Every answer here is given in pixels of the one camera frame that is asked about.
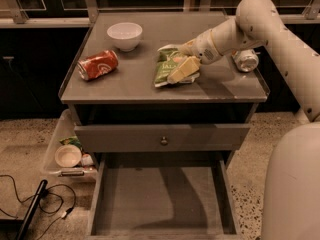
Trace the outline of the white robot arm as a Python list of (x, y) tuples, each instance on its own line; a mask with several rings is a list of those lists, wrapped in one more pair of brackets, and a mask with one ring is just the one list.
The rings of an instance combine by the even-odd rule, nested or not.
[(175, 84), (235, 50), (263, 46), (308, 122), (282, 137), (266, 173), (261, 240), (320, 240), (320, 55), (284, 25), (271, 0), (241, 0), (236, 16), (180, 45)]

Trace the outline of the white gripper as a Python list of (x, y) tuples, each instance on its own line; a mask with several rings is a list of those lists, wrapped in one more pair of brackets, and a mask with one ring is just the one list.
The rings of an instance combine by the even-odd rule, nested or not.
[(167, 82), (169, 84), (178, 83), (197, 72), (200, 68), (200, 62), (204, 65), (209, 65), (220, 60), (222, 57), (214, 44), (211, 29), (186, 43), (168, 44), (159, 48), (159, 50), (163, 49), (177, 49), (182, 54), (188, 56), (183, 58), (168, 75)]

